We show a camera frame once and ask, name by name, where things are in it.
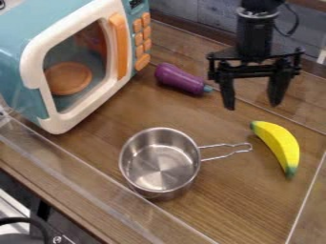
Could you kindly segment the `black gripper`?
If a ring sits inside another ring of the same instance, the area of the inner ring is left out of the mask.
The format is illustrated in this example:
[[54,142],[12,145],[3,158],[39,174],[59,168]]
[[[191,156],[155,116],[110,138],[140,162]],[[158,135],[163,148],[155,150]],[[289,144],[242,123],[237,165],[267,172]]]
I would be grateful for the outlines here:
[[293,51],[273,44],[277,8],[237,9],[235,46],[206,55],[207,79],[219,83],[225,107],[233,111],[235,92],[233,79],[270,77],[267,97],[273,107],[285,98],[291,78],[301,72],[302,48]]

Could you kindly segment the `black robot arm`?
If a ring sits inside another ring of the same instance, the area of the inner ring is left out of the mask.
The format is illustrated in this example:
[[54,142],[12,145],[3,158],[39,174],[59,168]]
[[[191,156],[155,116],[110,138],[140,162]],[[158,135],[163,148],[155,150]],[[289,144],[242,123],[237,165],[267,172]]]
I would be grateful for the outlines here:
[[[294,13],[295,22],[287,33],[275,25],[279,16],[279,5]],[[301,73],[301,59],[305,50],[298,47],[285,51],[273,45],[273,34],[277,31],[289,37],[299,26],[299,16],[286,0],[241,0],[237,8],[235,46],[223,51],[210,52],[207,79],[219,85],[223,105],[234,110],[235,91],[233,81],[237,78],[267,77],[267,97],[273,107],[285,98],[290,80]]]

